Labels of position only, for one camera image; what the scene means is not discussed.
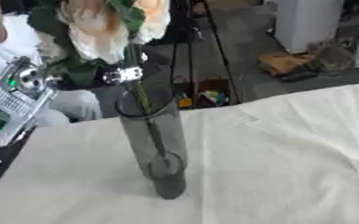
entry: floor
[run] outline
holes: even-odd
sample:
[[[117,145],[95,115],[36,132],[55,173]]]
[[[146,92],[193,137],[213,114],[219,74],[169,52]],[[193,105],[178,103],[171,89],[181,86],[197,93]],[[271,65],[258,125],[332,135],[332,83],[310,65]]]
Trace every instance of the floor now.
[[[265,33],[270,23],[268,15],[271,7],[241,5],[232,1],[235,7],[221,7],[213,4],[213,15],[219,29],[225,53],[229,59],[231,72],[234,75],[240,102],[251,102],[273,95],[284,95],[318,88],[359,83],[359,70],[347,71],[339,76],[321,75],[310,80],[284,83],[270,77],[257,67],[258,57],[262,53],[282,51],[277,41]],[[211,32],[208,21],[199,19],[203,38],[194,43],[194,73],[199,81],[205,79],[227,79],[222,60]],[[172,57],[172,45],[154,46],[153,50]],[[188,80],[187,45],[179,46],[176,81]],[[170,72],[169,66],[161,66],[154,79],[165,79]],[[98,98],[106,117],[116,116],[114,101],[121,93],[121,88],[111,87],[96,89]]]

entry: peach rose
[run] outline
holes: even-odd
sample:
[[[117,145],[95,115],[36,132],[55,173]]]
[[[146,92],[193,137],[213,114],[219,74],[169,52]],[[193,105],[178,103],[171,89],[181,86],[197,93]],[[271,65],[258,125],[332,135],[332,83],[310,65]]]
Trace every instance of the peach rose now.
[[[153,39],[161,39],[170,23],[170,0],[137,0],[134,6],[145,14],[145,21],[135,41],[145,44]]]
[[[114,64],[123,59],[129,33],[116,11],[104,0],[62,2],[59,19],[69,24],[69,36],[86,60],[102,59]]]

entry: green light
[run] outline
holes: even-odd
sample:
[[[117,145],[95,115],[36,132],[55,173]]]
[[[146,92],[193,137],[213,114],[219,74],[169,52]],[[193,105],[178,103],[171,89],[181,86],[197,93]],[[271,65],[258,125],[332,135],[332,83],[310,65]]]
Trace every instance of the green light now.
[[[11,86],[12,88],[14,88],[17,84],[18,84],[18,82],[17,82],[16,80],[12,80],[12,81],[10,82],[10,86]]]

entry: glass vase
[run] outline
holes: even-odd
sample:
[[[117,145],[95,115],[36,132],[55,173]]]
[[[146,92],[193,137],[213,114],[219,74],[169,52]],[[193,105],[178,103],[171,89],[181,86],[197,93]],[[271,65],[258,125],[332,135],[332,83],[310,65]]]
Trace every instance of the glass vase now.
[[[160,197],[173,200],[187,188],[179,107],[169,85],[154,83],[143,87],[142,94],[139,91],[128,87],[116,109],[142,173]]]

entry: white tablecloth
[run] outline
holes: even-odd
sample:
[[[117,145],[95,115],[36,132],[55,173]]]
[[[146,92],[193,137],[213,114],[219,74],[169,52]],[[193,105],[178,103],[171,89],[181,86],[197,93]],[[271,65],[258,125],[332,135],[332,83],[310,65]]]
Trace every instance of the white tablecloth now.
[[[359,85],[182,113],[187,192],[158,198],[118,119],[39,129],[0,224],[359,224]]]

